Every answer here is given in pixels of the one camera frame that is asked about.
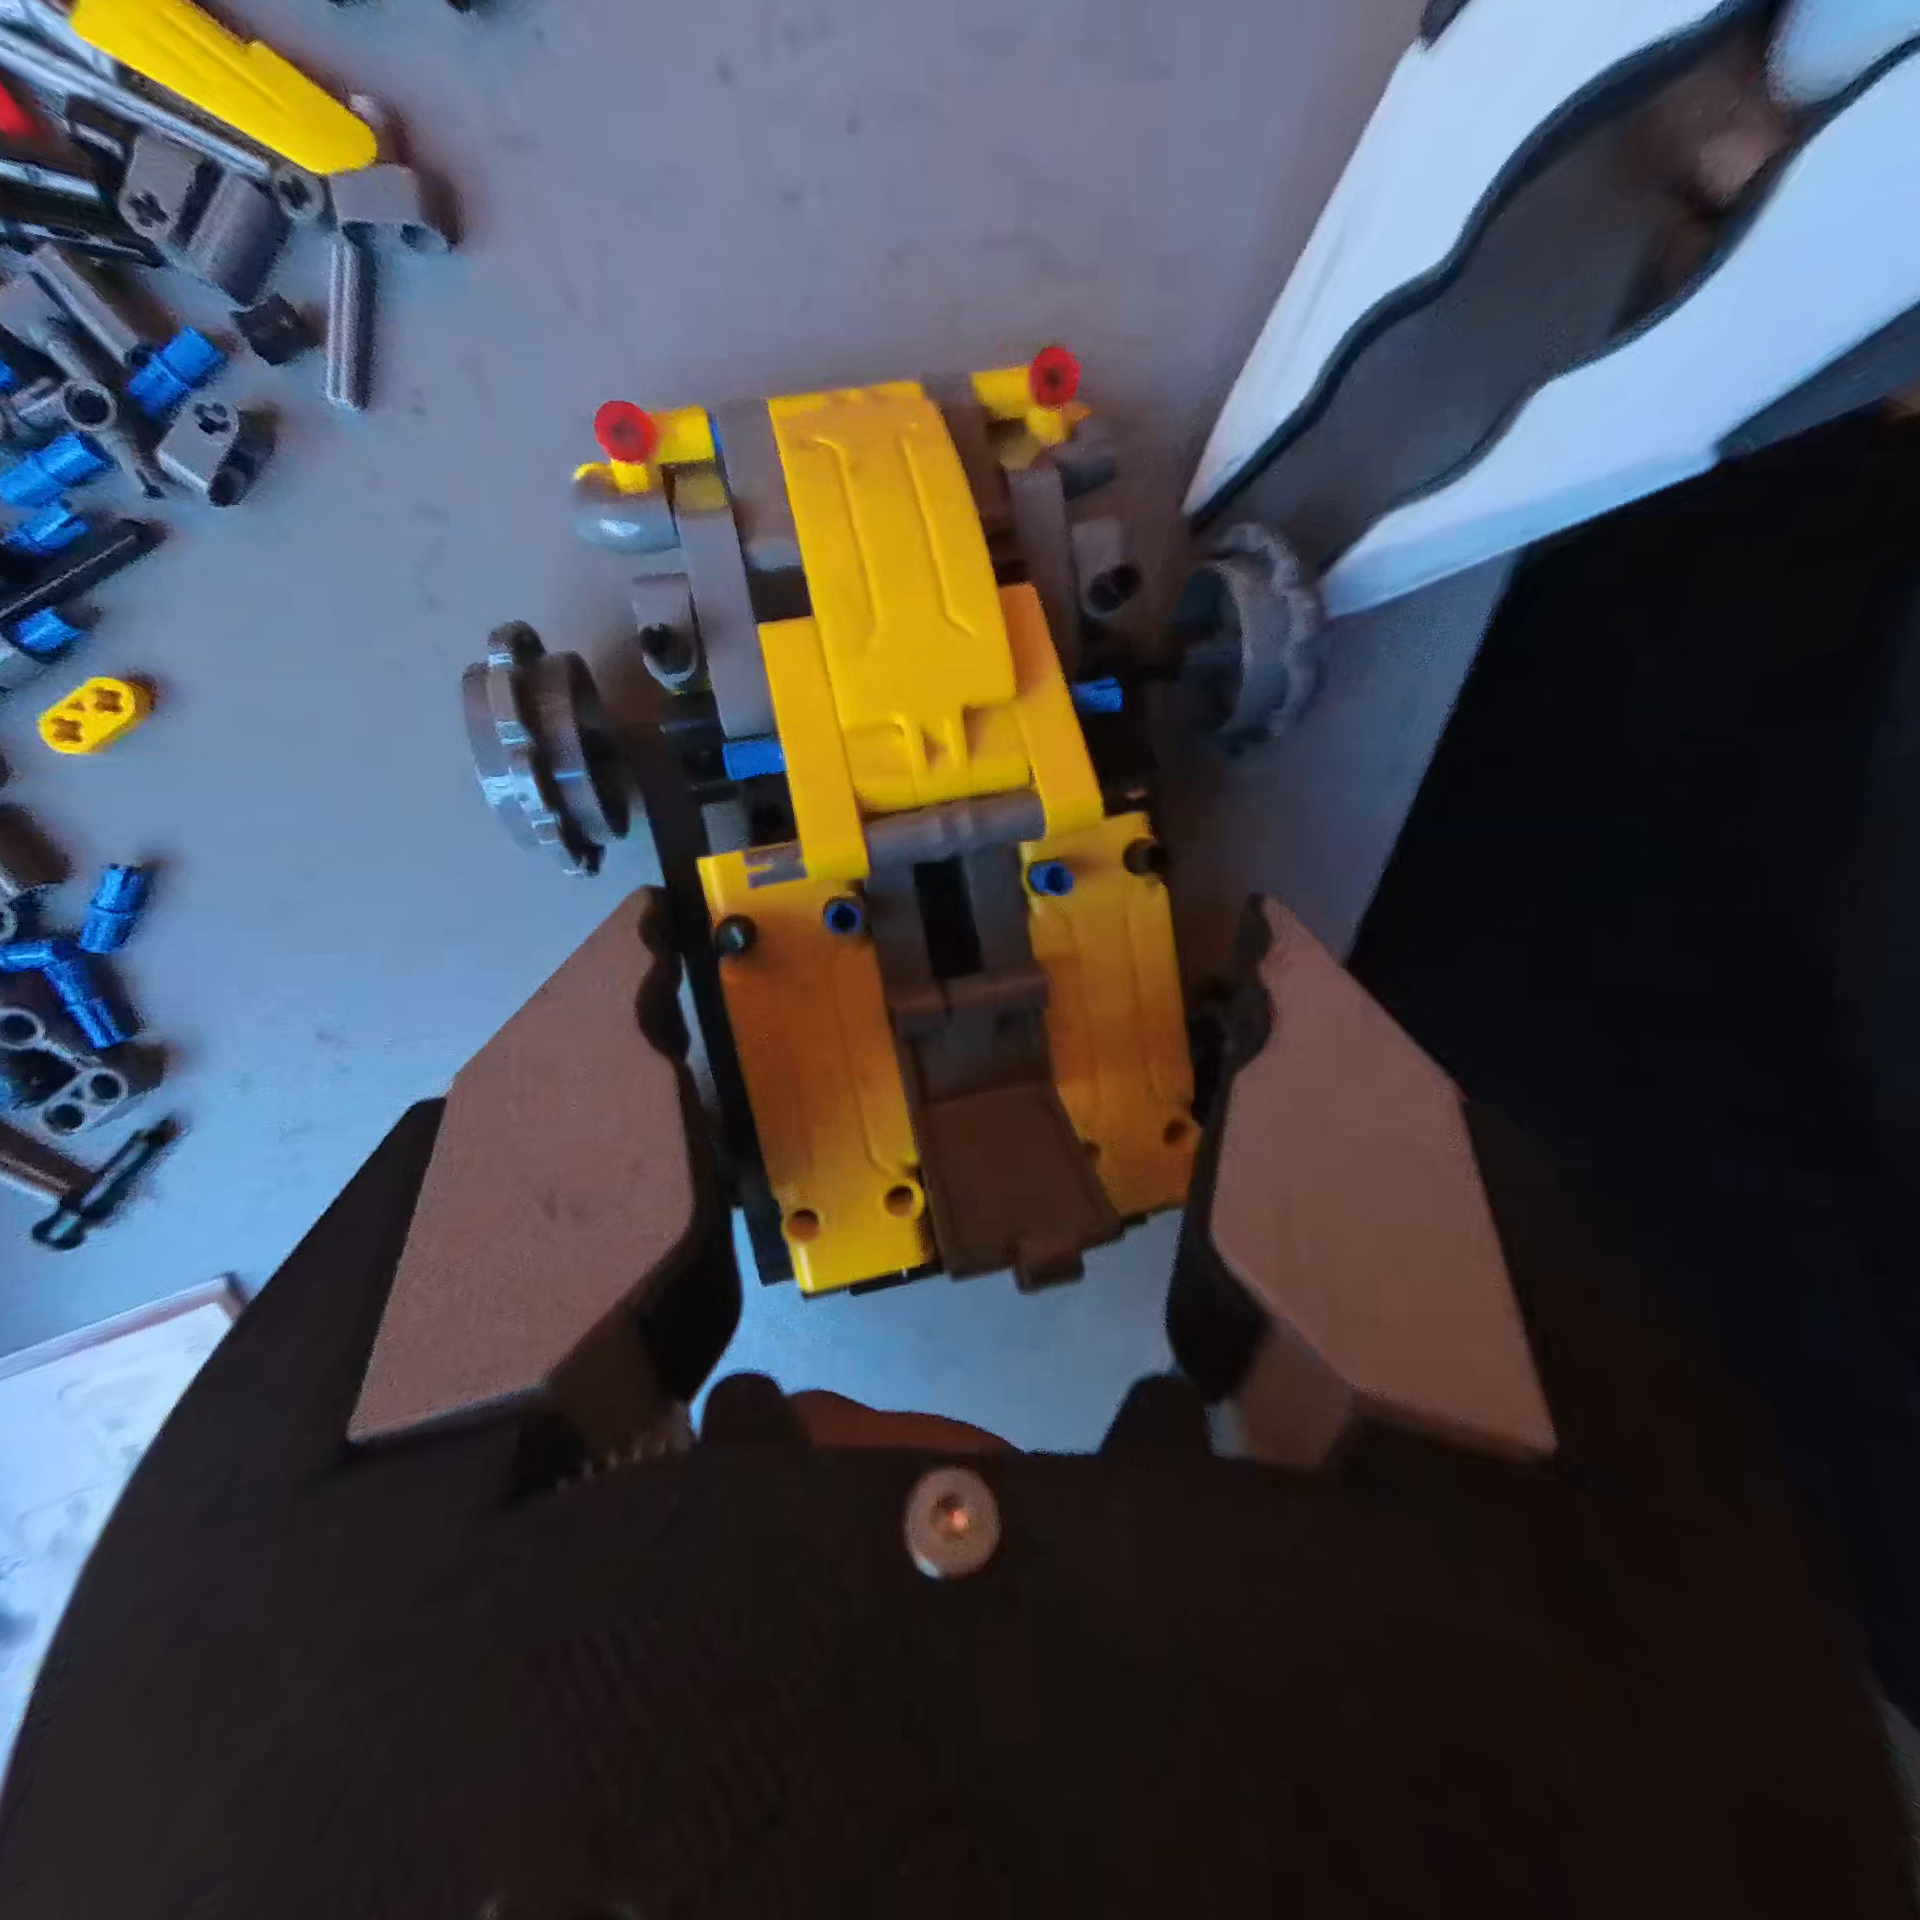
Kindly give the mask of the white instruction booklet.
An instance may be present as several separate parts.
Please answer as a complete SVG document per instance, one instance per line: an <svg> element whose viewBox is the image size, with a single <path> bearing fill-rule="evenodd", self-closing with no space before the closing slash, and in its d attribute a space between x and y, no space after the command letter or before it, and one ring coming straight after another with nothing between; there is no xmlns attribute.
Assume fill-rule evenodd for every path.
<svg viewBox="0 0 1920 1920"><path fill-rule="evenodd" d="M230 1278L1 1359L1 1758L111 1508L244 1309Z"/></svg>

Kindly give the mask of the grey toy wheel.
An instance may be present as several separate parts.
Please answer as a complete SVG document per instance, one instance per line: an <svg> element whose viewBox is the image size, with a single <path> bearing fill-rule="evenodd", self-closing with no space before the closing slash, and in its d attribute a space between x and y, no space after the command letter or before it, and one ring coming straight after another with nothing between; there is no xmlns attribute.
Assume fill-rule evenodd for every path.
<svg viewBox="0 0 1920 1920"><path fill-rule="evenodd" d="M1320 686L1326 602L1312 564L1259 521L1216 530L1173 610L1183 726L1217 753L1288 732Z"/></svg>

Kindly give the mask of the yellow toy brick car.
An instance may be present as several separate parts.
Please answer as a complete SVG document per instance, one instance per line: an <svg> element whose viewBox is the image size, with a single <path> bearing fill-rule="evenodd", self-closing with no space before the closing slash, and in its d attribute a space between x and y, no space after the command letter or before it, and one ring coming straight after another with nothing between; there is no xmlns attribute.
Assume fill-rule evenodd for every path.
<svg viewBox="0 0 1920 1920"><path fill-rule="evenodd" d="M477 791L565 873L641 812L763 1270L1076 1279L1183 1202L1195 1068L1113 457L1061 342L728 406L603 399L581 537L663 710L523 622L464 671Z"/></svg>

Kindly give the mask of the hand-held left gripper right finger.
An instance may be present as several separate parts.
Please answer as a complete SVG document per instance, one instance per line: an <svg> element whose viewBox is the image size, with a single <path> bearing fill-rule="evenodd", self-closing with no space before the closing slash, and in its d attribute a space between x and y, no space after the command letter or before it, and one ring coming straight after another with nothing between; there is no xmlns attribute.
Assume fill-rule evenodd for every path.
<svg viewBox="0 0 1920 1920"><path fill-rule="evenodd" d="M1363 1429L1556 1451L1462 1095L1272 895L1241 919L1168 1346L1268 1467Z"/></svg>

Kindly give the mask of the pile of dark brick pieces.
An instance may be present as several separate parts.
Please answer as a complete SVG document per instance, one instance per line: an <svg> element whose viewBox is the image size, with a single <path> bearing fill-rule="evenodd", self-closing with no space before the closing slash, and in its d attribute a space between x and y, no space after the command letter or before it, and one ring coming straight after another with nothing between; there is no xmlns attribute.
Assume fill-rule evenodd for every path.
<svg viewBox="0 0 1920 1920"><path fill-rule="evenodd" d="M364 411L377 261L449 250L377 95L265 42L379 139L377 165L317 177L84 46L65 9L1 4L5 722L37 745L46 706L110 677L81 677L76 653L168 517L255 490L277 413L246 377L317 354L326 402ZM161 1076L116 973L155 877L143 858L111 862L59 906L79 870L5 795L5 1190L37 1207L46 1252L100 1233L175 1138L159 1121L94 1164L70 1157Z"/></svg>

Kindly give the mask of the yellow pointed panel piece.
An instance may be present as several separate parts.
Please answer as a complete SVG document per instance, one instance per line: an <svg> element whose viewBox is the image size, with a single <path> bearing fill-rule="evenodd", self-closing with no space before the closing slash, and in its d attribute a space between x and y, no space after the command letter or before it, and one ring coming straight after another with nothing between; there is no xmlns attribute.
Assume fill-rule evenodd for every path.
<svg viewBox="0 0 1920 1920"><path fill-rule="evenodd" d="M379 161L368 122L197 4L76 3L65 19L84 46L311 173L356 173Z"/></svg>

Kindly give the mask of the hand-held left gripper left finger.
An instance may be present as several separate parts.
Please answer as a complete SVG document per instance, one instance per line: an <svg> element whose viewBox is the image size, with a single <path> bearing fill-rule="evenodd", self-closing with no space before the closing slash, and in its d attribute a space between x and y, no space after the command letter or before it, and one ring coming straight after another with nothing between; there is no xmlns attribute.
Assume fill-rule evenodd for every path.
<svg viewBox="0 0 1920 1920"><path fill-rule="evenodd" d="M735 1331L731 1214L668 895L640 887L455 1075L349 1439L516 1415L668 1439Z"/></svg>

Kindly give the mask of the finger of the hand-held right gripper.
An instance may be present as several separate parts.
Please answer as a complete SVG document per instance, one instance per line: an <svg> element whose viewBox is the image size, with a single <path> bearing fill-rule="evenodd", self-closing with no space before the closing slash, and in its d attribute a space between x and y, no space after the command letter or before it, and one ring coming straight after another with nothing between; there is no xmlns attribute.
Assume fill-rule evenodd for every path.
<svg viewBox="0 0 1920 1920"><path fill-rule="evenodd" d="M1328 572L1351 617L1707 470L1751 415L1916 309L1918 54L1816 130L1725 257L1657 319L1539 389L1457 481Z"/></svg>
<svg viewBox="0 0 1920 1920"><path fill-rule="evenodd" d="M1429 4L1198 454L1217 517L1352 367L1368 329L1460 267L1501 195L1590 107L1664 73L1748 4Z"/></svg>

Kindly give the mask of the small yellow connector piece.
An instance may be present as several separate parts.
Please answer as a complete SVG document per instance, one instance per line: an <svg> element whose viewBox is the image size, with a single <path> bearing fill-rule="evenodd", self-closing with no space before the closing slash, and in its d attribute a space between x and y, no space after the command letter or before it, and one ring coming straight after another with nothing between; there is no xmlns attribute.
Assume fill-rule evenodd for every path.
<svg viewBox="0 0 1920 1920"><path fill-rule="evenodd" d="M139 732L153 703L153 686L143 679L87 679L37 716L37 734L48 753L100 756Z"/></svg>

